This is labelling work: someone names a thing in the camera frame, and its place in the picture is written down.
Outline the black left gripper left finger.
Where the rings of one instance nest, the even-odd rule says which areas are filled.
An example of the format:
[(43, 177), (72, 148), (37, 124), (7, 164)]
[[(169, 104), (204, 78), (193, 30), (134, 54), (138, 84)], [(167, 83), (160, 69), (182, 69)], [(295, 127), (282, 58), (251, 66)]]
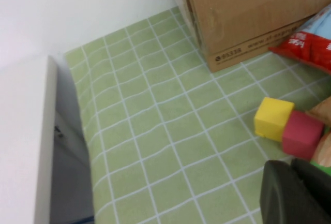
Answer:
[(260, 209), (263, 223), (330, 223), (291, 164), (279, 160), (264, 165)]

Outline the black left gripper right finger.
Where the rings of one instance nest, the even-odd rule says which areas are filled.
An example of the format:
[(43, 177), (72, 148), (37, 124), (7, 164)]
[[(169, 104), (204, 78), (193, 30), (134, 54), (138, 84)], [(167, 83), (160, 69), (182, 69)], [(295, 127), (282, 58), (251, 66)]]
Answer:
[(330, 175), (299, 158), (291, 161), (291, 168), (303, 180), (319, 206), (330, 216)]

